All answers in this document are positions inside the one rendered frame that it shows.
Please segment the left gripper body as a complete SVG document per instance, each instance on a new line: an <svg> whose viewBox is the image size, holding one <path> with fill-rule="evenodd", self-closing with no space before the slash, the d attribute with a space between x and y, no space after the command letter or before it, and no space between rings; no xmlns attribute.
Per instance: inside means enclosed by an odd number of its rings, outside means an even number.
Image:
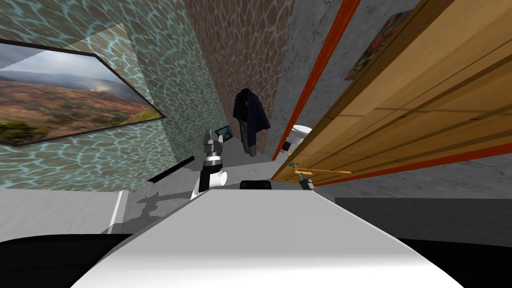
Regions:
<svg viewBox="0 0 512 288"><path fill-rule="evenodd" d="M209 142L203 142L204 144L204 152L207 154L221 154L223 151L223 142L222 138L218 138L217 140L210 140Z"/></svg>

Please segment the dark blue hanging coat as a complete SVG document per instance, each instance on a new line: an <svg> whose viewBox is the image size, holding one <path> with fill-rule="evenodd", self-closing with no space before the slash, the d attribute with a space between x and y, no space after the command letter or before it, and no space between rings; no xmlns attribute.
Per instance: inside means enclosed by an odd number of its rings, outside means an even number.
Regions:
<svg viewBox="0 0 512 288"><path fill-rule="evenodd" d="M232 116L238 121L244 152L257 154L257 133L271 126L259 97L249 88L241 89L235 97Z"/></svg>

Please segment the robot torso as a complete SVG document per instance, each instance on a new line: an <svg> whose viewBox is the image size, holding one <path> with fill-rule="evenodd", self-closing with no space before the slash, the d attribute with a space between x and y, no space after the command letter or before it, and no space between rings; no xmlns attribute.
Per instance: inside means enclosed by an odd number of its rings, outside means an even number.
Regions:
<svg viewBox="0 0 512 288"><path fill-rule="evenodd" d="M211 189L112 249L71 288L463 288L311 190Z"/></svg>

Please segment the framed landscape picture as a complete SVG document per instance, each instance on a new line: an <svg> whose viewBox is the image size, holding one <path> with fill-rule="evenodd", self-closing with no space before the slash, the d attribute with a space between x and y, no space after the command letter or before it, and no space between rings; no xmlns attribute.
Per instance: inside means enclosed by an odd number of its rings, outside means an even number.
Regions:
<svg viewBox="0 0 512 288"><path fill-rule="evenodd" d="M0 38L0 144L19 148L163 120L97 54Z"/></svg>

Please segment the wooden door leaf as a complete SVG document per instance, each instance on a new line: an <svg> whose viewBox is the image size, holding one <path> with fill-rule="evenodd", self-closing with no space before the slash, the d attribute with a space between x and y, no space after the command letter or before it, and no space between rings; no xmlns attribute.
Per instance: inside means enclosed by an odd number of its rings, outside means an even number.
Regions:
<svg viewBox="0 0 512 288"><path fill-rule="evenodd" d="M316 186L512 153L512 0L421 0L276 171Z"/></svg>

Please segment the colourful wall picture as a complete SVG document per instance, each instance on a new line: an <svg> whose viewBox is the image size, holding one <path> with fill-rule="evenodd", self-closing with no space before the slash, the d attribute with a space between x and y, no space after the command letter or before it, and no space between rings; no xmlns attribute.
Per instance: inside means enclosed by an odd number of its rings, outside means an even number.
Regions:
<svg viewBox="0 0 512 288"><path fill-rule="evenodd" d="M410 10L405 10L400 13L391 15L382 28L377 33L376 37L370 42L368 47L363 51L362 55L354 66L348 71L345 81L353 81L362 73L363 69L369 64L372 58L379 52L379 50L391 38L393 33L396 32L402 21L411 13Z"/></svg>

